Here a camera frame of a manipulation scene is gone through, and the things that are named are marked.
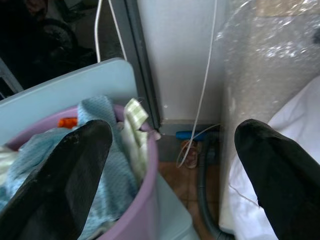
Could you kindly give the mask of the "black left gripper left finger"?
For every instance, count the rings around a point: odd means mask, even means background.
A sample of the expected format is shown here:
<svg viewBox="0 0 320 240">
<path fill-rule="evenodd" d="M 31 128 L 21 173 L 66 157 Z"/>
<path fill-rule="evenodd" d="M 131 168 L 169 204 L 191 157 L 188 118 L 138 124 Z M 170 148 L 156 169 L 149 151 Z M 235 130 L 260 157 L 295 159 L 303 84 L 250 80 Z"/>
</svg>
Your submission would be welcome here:
<svg viewBox="0 0 320 240">
<path fill-rule="evenodd" d="M 67 134 L 0 214 L 3 240 L 76 240 L 86 224 L 113 142 L 91 120 Z"/>
</svg>

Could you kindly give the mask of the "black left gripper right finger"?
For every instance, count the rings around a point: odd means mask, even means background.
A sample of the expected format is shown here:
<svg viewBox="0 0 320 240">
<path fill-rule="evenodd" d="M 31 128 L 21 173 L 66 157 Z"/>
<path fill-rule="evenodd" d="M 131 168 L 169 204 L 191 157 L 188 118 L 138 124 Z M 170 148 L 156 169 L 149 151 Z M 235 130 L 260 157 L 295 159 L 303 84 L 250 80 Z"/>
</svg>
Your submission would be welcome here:
<svg viewBox="0 0 320 240">
<path fill-rule="evenodd" d="M 320 238 L 320 165 L 294 140 L 247 119 L 234 134 L 258 205 L 280 240 Z"/>
</svg>

